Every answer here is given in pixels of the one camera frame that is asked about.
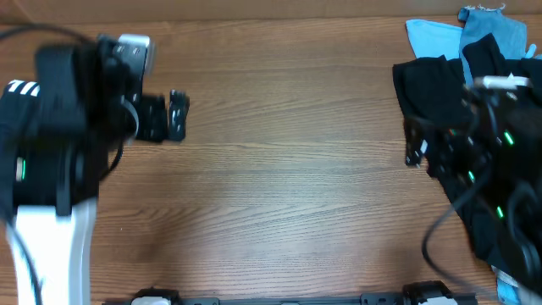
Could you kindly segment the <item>dark green t-shirt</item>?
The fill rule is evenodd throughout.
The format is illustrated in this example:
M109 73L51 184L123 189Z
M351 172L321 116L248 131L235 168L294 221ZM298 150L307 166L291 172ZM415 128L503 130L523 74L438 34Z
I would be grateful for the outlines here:
M21 205L38 203L45 185L36 147L40 85L11 80L1 96L1 219L10 222Z

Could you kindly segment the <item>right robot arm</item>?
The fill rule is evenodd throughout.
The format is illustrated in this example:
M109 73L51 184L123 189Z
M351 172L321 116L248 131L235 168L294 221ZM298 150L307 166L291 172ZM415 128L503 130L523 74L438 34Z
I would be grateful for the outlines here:
M485 76L466 87L462 102L470 120L438 123L404 119L406 164L426 159L433 174L467 189L452 203L473 199L492 218L498 248L510 276L541 294L541 109L533 82L522 76Z

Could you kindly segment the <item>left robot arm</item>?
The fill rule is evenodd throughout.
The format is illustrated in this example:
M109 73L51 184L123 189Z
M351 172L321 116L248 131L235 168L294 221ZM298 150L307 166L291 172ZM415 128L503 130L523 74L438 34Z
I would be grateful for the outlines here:
M146 95L148 36L36 51L36 79L1 96L1 220L20 304L87 304L101 183L134 140L183 141L189 97Z

